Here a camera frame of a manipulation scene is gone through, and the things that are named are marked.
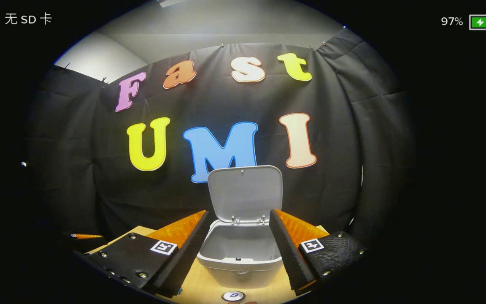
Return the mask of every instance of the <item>white box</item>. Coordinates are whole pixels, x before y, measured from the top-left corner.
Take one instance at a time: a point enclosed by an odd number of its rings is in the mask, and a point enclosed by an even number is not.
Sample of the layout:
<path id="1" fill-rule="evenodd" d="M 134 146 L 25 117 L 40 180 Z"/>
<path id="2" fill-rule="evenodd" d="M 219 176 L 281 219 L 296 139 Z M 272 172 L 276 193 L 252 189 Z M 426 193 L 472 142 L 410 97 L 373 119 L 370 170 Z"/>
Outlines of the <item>white box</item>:
<path id="1" fill-rule="evenodd" d="M 282 265 L 269 227 L 270 210 L 282 208 L 282 173 L 274 166 L 216 169 L 208 186 L 218 220 L 198 261 L 224 287 L 266 287 Z"/>

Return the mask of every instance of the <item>white lid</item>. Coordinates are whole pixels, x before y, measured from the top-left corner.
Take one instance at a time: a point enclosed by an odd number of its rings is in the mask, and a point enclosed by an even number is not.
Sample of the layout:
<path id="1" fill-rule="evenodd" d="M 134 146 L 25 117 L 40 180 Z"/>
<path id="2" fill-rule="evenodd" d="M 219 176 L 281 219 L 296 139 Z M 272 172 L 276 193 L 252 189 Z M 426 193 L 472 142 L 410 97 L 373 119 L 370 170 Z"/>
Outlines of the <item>white lid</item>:
<path id="1" fill-rule="evenodd" d="M 216 169 L 208 176 L 211 202 L 216 217 L 231 223 L 256 223 L 271 209 L 282 208 L 282 173 L 274 166 Z"/>

